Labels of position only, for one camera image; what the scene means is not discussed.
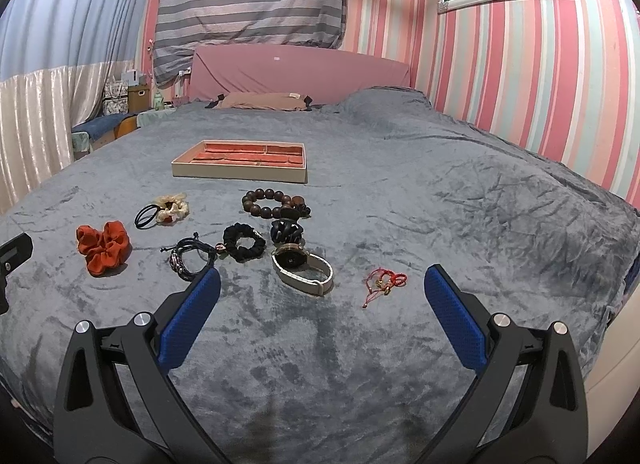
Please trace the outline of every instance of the bead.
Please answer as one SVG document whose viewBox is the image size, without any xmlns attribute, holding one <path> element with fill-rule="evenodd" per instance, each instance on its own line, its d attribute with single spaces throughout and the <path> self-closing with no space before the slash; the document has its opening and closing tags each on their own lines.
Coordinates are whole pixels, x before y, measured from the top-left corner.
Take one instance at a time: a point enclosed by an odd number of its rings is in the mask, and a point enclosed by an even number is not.
<svg viewBox="0 0 640 464">
<path fill-rule="evenodd" d="M 280 210 L 280 218 L 296 222 L 300 218 L 300 213 L 289 206 L 282 206 Z"/>
</svg>

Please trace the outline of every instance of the blue gripper pad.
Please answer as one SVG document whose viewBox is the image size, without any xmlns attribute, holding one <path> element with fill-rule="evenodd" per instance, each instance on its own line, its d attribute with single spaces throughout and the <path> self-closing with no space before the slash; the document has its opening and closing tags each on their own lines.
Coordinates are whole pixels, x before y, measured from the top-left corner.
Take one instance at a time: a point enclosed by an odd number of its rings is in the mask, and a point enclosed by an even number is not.
<svg viewBox="0 0 640 464">
<path fill-rule="evenodd" d="M 435 267 L 424 274 L 424 294 L 462 365 L 480 374 L 486 366 L 484 334 Z"/>
<path fill-rule="evenodd" d="M 178 368 L 198 337 L 213 307 L 220 298 L 220 275 L 207 270 L 160 335 L 158 365 L 166 374 Z"/>
</svg>

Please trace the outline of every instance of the pink headboard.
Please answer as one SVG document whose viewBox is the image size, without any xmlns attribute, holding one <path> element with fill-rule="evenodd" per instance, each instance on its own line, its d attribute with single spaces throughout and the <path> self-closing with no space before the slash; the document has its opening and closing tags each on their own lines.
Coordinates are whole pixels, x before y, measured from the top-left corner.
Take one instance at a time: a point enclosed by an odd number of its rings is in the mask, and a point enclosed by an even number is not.
<svg viewBox="0 0 640 464">
<path fill-rule="evenodd" d="M 201 45 L 191 66 L 190 99 L 294 92 L 309 95 L 313 104 L 334 104 L 372 86 L 409 86 L 409 65 L 317 47 Z"/>
</svg>

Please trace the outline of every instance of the black plastic mount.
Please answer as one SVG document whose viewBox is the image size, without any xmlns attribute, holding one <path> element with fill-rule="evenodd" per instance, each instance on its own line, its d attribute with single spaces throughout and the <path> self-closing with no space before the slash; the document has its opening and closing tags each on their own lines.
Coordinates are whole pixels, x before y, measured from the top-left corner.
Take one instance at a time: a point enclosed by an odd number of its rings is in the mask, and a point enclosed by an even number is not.
<svg viewBox="0 0 640 464">
<path fill-rule="evenodd" d="M 6 300 L 6 277 L 20 267 L 33 254 L 33 242 L 27 233 L 21 233 L 0 247 L 0 315 L 9 311 Z"/>
<path fill-rule="evenodd" d="M 483 332 L 490 353 L 460 404 L 416 464 L 582 464 L 588 421 L 584 383 L 564 323 L 547 330 L 518 327 L 507 315 L 489 315 L 471 294 L 447 280 Z M 500 437 L 478 446 L 518 365 L 527 371 Z"/>
<path fill-rule="evenodd" d="M 451 286 L 486 335 L 488 362 L 449 420 L 415 464 L 582 464 L 587 410 L 577 354 L 564 323 L 548 330 L 518 327 L 490 315 L 473 295 Z M 155 314 L 96 329 L 78 323 L 63 363 L 54 415 L 54 454 L 60 464 L 231 464 L 191 415 L 157 362 L 159 336 L 206 270 Z M 129 365 L 166 448 L 147 440 L 131 413 L 116 371 Z M 478 446 L 516 366 L 528 365 L 500 437 Z"/>
<path fill-rule="evenodd" d="M 230 464 L 158 367 L 157 345 L 207 270 L 156 314 L 139 313 L 124 326 L 76 325 L 60 374 L 54 412 L 54 456 L 60 464 Z M 146 439 L 124 395 L 116 364 L 128 365 L 166 448 Z"/>
</svg>

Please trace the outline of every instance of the orange scrunchie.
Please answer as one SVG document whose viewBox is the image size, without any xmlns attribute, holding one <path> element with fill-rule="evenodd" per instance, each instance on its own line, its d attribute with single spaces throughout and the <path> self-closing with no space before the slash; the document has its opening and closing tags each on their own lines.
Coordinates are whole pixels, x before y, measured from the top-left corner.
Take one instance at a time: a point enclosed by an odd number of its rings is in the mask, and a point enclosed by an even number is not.
<svg viewBox="0 0 640 464">
<path fill-rule="evenodd" d="M 86 256 L 86 267 L 92 276 L 115 269 L 129 256 L 131 244 L 122 222 L 107 222 L 101 233 L 88 225 L 76 231 L 78 251 Z"/>
</svg>

